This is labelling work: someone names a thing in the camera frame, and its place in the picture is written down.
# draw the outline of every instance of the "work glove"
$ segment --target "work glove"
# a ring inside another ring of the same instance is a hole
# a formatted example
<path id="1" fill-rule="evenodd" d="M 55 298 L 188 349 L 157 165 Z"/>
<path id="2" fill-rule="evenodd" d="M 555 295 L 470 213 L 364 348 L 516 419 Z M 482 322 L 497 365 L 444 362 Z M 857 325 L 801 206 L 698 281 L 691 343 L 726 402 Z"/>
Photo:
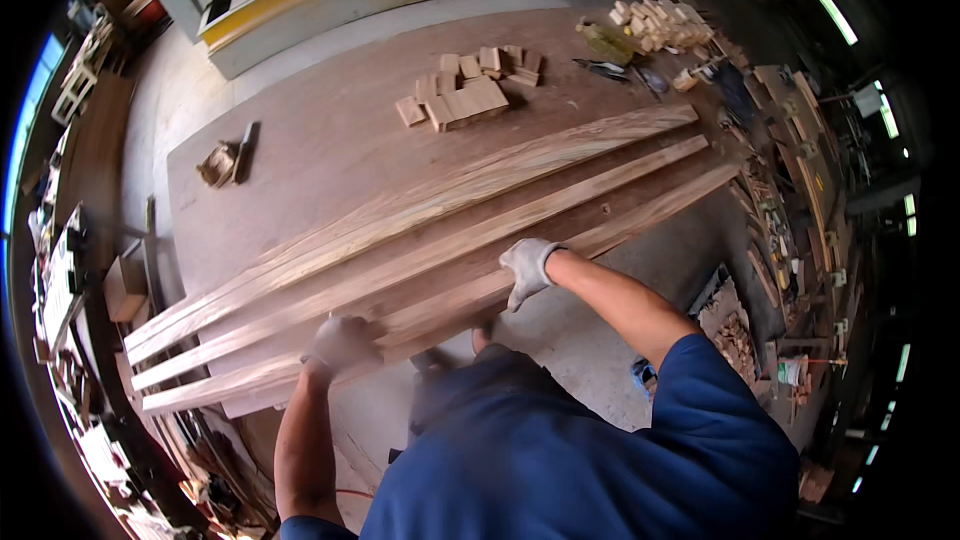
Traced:
<path id="1" fill-rule="evenodd" d="M 512 271 L 515 278 L 507 300 L 510 313 L 516 313 L 526 299 L 553 286 L 545 266 L 547 257 L 558 248 L 566 246 L 540 237 L 524 237 L 500 255 L 500 267 Z"/>
<path id="2" fill-rule="evenodd" d="M 374 344 L 377 337 L 374 326 L 363 317 L 330 316 L 319 326 L 300 362 L 315 361 L 331 377 L 365 362 L 383 363 L 383 355 Z"/>

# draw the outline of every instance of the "blue shirt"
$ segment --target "blue shirt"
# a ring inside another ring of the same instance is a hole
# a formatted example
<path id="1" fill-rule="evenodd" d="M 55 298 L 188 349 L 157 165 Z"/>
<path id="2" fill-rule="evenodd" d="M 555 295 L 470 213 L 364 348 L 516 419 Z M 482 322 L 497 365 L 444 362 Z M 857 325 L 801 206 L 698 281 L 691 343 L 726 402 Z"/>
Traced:
<path id="1" fill-rule="evenodd" d="M 474 395 L 393 462 L 361 538 L 768 537 L 796 509 L 799 467 L 747 384 L 691 334 L 660 367 L 652 426 L 633 433 L 550 392 Z M 280 533 L 355 537 L 307 516 Z"/>

